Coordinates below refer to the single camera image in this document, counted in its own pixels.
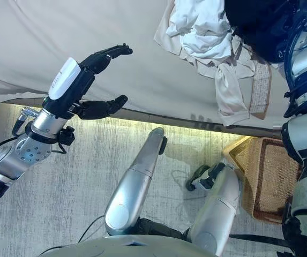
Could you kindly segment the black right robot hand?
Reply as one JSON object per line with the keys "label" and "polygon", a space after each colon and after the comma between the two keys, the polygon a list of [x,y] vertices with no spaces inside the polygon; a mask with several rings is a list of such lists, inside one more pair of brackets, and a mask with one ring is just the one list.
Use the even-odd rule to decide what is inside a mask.
{"label": "black right robot hand", "polygon": [[280,18],[282,30],[290,29],[304,13],[307,13],[307,1],[283,1]]}

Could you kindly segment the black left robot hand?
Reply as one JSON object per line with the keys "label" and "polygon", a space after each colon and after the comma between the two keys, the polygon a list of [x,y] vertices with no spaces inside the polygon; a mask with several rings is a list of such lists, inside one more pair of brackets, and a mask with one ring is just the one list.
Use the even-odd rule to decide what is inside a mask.
{"label": "black left robot hand", "polygon": [[132,53],[124,43],[95,52],[81,63],[70,57],[54,78],[42,107],[58,118],[68,119],[69,109],[87,93],[95,76],[103,72],[112,59]]}

